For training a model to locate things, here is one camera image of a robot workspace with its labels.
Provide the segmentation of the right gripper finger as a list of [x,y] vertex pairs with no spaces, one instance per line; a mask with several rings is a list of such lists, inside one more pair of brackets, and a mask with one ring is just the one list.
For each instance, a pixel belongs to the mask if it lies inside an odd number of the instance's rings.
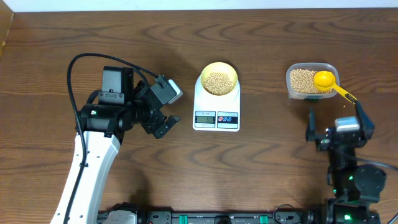
[[313,109],[310,109],[308,115],[308,125],[305,132],[306,141],[321,141],[325,138],[326,138],[325,134],[316,133],[315,112]]
[[364,112],[363,107],[359,101],[355,104],[357,119],[360,123],[360,130],[366,139],[371,139],[374,133],[375,125],[370,120],[368,115]]

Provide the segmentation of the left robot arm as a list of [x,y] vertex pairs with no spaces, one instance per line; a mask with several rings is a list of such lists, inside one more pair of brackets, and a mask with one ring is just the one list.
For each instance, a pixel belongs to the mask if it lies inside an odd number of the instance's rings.
[[77,114],[77,135],[72,166],[52,223],[96,223],[111,165],[126,131],[140,124],[147,134],[162,138],[180,117],[166,117],[161,107],[183,92],[163,75],[150,85],[134,83],[136,68],[103,69],[103,84]]

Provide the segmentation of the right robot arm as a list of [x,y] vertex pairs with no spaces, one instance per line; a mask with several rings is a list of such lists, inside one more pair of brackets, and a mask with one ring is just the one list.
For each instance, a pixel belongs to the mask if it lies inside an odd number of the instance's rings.
[[316,133],[315,112],[310,110],[305,139],[314,142],[318,152],[328,153],[328,185],[333,187],[334,198],[324,205],[310,209],[304,223],[380,223],[379,214],[369,206],[380,201],[386,183],[386,173],[370,162],[358,165],[355,149],[365,146],[372,138],[375,125],[355,104],[356,116],[335,119],[335,125],[325,134]]

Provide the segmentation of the yellow measuring scoop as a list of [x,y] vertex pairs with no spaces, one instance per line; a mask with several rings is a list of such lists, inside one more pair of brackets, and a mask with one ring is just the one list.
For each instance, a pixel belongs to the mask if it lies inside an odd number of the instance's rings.
[[352,104],[357,103],[357,99],[344,88],[336,84],[336,78],[333,73],[328,71],[320,71],[314,75],[313,78],[314,86],[320,91],[335,90],[346,100],[350,101]]

